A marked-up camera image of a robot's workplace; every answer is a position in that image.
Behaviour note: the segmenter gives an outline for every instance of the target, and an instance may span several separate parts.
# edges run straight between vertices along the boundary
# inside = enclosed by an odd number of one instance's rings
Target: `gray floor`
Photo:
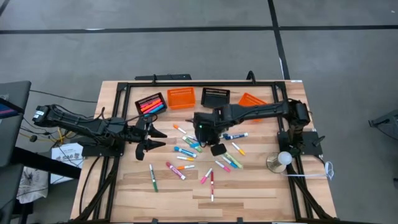
[[[395,0],[280,0],[275,8],[281,26],[398,24]],[[0,29],[244,25],[271,25],[267,1],[11,0],[0,17]],[[282,40],[290,76],[304,81],[315,126],[326,135],[338,216],[396,223],[397,142],[368,120],[398,109],[398,30],[284,31]],[[30,80],[32,89],[86,100],[97,99],[103,80],[153,73],[242,79],[248,70],[257,79],[282,78],[272,31],[0,35],[0,82]],[[31,93],[27,118],[49,103],[84,114],[95,108]],[[35,152],[50,147],[26,138],[18,145]],[[66,221],[76,186],[53,186],[29,221]]]

